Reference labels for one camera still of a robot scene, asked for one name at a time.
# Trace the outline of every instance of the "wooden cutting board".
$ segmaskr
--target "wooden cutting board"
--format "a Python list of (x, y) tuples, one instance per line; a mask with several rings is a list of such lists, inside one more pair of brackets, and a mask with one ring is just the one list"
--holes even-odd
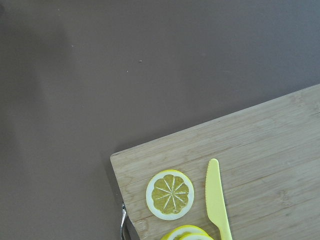
[[(159, 240), (185, 224), (220, 239), (205, 207), (211, 158), (220, 162), (234, 240), (319, 239), (320, 85), (113, 154), (140, 239)], [(145, 200), (149, 180), (166, 169), (185, 173), (195, 190), (191, 210), (173, 221), (152, 215)]]

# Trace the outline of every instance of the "wood grain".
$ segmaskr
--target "wood grain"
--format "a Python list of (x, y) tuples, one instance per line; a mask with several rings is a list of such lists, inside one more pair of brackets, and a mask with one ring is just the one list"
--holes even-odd
[[(320, 236), (320, 85), (117, 152), (111, 163), (140, 239), (159, 240), (184, 224), (219, 240), (205, 206), (211, 158), (220, 162), (235, 240), (313, 240)], [(145, 192), (158, 172), (193, 182), (191, 210), (174, 221), (148, 210)]]

